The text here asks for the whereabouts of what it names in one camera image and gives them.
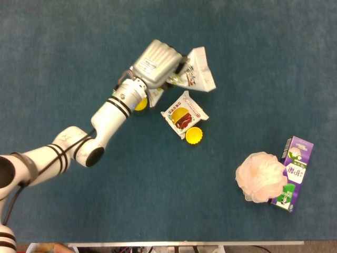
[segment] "snack package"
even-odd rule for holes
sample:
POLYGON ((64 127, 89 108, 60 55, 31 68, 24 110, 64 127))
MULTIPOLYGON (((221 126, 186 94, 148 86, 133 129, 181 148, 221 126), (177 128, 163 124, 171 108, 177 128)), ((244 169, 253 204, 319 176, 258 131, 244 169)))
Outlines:
POLYGON ((188 91, 184 91, 180 98, 161 114, 181 139, 185 138, 185 132, 188 129, 200 120, 209 118, 200 106, 191 99, 188 91))
POLYGON ((205 47, 197 47, 187 56, 188 60, 179 74, 172 74, 166 80, 176 86, 190 90, 211 91, 215 83, 211 70, 208 67, 205 47))
POLYGON ((150 108, 155 107, 160 97, 163 95, 164 90, 162 88, 148 89, 148 100, 150 102, 150 108))

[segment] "yellow lid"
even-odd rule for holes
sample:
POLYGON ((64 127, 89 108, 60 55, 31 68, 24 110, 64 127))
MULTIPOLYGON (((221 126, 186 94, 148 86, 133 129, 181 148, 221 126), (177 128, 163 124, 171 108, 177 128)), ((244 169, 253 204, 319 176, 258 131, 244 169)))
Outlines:
POLYGON ((197 144, 202 139, 202 131, 194 126, 186 131, 185 138, 189 144, 197 144))
POLYGON ((144 98, 135 108, 135 111, 142 111, 147 106, 147 98, 144 98))

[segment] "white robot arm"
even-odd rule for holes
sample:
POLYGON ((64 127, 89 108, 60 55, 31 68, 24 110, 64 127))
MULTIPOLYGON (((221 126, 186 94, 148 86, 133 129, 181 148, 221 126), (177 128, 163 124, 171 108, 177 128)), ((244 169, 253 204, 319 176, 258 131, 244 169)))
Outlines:
POLYGON ((25 153, 0 155, 0 217, 9 193, 16 186, 21 186, 9 205, 4 222, 0 224, 0 253, 16 252, 14 234, 6 225, 18 194, 26 186, 34 186, 64 173, 70 166, 71 158, 85 167, 96 164, 111 136, 146 97, 146 90, 163 85, 182 58, 170 46, 154 40, 134 65, 124 72, 113 95, 91 118, 94 129, 89 134, 71 126, 62 131, 52 144, 25 153), (125 74, 131 79, 122 83, 125 74))

